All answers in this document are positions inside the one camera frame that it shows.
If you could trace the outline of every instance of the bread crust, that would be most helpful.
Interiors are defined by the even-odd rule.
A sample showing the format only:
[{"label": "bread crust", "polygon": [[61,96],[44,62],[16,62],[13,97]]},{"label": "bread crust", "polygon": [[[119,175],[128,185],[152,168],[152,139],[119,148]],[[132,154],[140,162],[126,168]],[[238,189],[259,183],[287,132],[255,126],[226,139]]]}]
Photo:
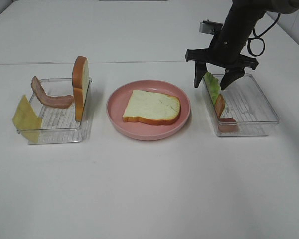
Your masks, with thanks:
[{"label": "bread crust", "polygon": [[141,122],[141,123],[146,123],[149,125],[170,125],[170,124],[175,123],[178,120],[178,118],[180,116],[180,112],[181,112],[181,109],[180,109],[178,115],[171,120],[163,120],[163,119],[155,120],[155,119],[147,119],[144,117],[136,116],[136,117],[123,117],[123,122]]},{"label": "bread crust", "polygon": [[72,86],[73,97],[75,104],[75,120],[80,122],[82,120],[82,114],[84,109],[84,95],[83,95],[83,74],[84,65],[87,64],[87,58],[84,56],[78,56],[73,66],[72,71]]}]

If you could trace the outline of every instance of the white table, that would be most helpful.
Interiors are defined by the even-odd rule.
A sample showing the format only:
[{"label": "white table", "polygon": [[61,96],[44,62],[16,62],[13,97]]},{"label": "white table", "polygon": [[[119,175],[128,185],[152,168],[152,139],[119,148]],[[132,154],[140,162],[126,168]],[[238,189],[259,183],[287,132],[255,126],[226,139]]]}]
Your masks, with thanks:
[{"label": "white table", "polygon": [[[230,0],[16,1],[0,15],[0,64],[73,63],[78,55],[90,62],[184,61],[187,49],[211,41],[199,33],[200,22],[224,22],[230,6]],[[257,32],[272,22],[265,15]],[[260,60],[299,59],[299,46],[280,27],[264,40]]]},{"label": "white table", "polygon": [[[248,70],[281,119],[269,137],[217,138],[203,86],[193,87],[193,62],[90,63],[94,117],[82,143],[28,146],[11,122],[34,75],[69,78],[77,55],[183,61],[187,48],[209,44],[199,22],[223,22],[229,7],[221,0],[17,1],[0,16],[0,239],[299,239],[299,47],[277,26],[258,68]],[[68,22],[88,35],[85,44]],[[31,64],[3,65],[22,62]],[[180,132],[142,142],[114,130],[106,101],[139,79],[185,90],[192,114]]]},{"label": "white table", "polygon": [[[252,72],[281,118],[268,137],[217,138],[193,63],[90,64],[90,138],[36,146],[15,132],[17,102],[33,75],[70,77],[72,64],[0,66],[0,239],[299,239],[299,61],[296,73],[288,64]],[[106,101],[138,79],[185,90],[180,132],[143,142],[115,131]]]}]

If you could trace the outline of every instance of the clear plastic container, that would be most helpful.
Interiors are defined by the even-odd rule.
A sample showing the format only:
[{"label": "clear plastic container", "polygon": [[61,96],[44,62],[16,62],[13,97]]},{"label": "clear plastic container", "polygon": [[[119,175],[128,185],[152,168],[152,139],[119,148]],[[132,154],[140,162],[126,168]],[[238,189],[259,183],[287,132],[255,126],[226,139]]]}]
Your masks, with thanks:
[{"label": "clear plastic container", "polygon": [[[223,77],[214,76],[219,81]],[[220,91],[226,101],[220,117],[217,116],[205,79],[204,85],[206,105],[217,136],[267,136],[279,124],[279,117],[252,75],[245,74]]]},{"label": "clear plastic container", "polygon": [[[72,79],[42,79],[40,80],[45,92],[50,96],[73,95]],[[28,144],[74,143],[85,140],[91,131],[93,120],[91,105],[91,78],[86,93],[82,121],[75,121],[74,103],[67,109],[52,108],[43,105],[33,93],[29,102],[37,114],[42,118],[41,129],[17,130],[18,133],[39,134],[38,142],[29,141]]]}]

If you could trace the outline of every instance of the white bread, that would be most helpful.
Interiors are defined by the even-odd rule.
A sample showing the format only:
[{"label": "white bread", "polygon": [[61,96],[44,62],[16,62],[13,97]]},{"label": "white bread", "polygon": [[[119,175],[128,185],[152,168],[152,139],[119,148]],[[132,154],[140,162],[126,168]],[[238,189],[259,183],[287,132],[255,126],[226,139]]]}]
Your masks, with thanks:
[{"label": "white bread", "polygon": [[89,87],[88,60],[84,56],[78,56],[73,66],[72,86],[75,104],[75,120],[80,122],[84,109],[86,92]]},{"label": "white bread", "polygon": [[123,122],[169,125],[180,115],[180,101],[168,94],[133,90],[123,114]]}]

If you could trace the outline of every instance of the ham slice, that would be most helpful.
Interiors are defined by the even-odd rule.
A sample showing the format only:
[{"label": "ham slice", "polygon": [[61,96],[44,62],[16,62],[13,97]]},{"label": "ham slice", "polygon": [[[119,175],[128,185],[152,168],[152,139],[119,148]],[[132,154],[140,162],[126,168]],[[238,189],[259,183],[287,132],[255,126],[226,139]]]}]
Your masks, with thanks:
[{"label": "ham slice", "polygon": [[32,78],[31,87],[39,101],[46,106],[54,108],[69,108],[73,103],[73,96],[48,96],[44,91],[39,79],[35,76]]},{"label": "ham slice", "polygon": [[220,118],[219,119],[220,122],[222,123],[232,123],[232,124],[229,124],[229,125],[219,125],[218,126],[218,129],[220,132],[222,133],[233,133],[233,132],[237,132],[238,131],[238,126],[235,121],[234,118]]},{"label": "ham slice", "polygon": [[221,114],[223,113],[225,109],[225,105],[226,105],[226,101],[224,97],[222,96],[222,94],[219,94],[215,103],[215,109],[218,118],[220,118]]}]

